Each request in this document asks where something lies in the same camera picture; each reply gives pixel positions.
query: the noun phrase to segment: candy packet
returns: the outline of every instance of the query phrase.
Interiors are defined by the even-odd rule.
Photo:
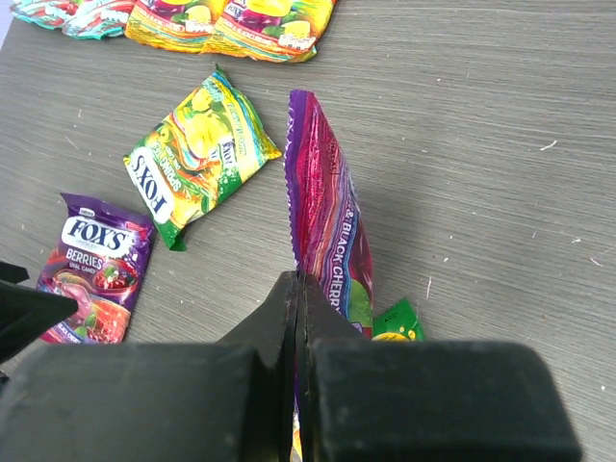
[[[374,319],[373,334],[373,340],[394,342],[420,342],[425,340],[422,323],[406,298]]]
[[[13,0],[11,11],[17,19],[32,22],[45,29],[58,29],[77,12],[79,1]]]
[[[62,197],[68,218],[37,289],[70,296],[79,308],[41,338],[50,343],[119,343],[141,289],[154,227],[148,217],[99,199]]]
[[[102,39],[124,34],[135,0],[86,0],[63,25],[74,39]]]
[[[372,256],[347,162],[316,96],[293,90],[285,154],[297,266],[372,337]]]
[[[188,223],[280,155],[250,101],[217,67],[124,164],[165,244],[183,250],[179,234]]]
[[[229,0],[204,53],[275,63],[307,61],[336,0]]]
[[[171,51],[200,53],[228,0],[138,0],[126,37]]]

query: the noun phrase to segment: table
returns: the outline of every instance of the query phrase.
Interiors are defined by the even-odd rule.
[[[615,18],[607,0],[342,1],[319,55],[295,65],[14,21],[0,52],[0,258],[36,280],[61,191],[145,211],[121,157],[214,62],[281,148],[289,90],[314,90],[359,193],[376,312],[407,296],[430,338],[536,348],[587,460],[616,460]],[[157,243],[129,341],[215,341],[293,267],[282,162],[187,243]]]

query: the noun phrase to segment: green candy packet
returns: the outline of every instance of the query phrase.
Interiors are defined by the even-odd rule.
[[[396,303],[384,314],[374,319],[373,340],[411,341],[425,340],[424,328],[413,306],[406,299]]]

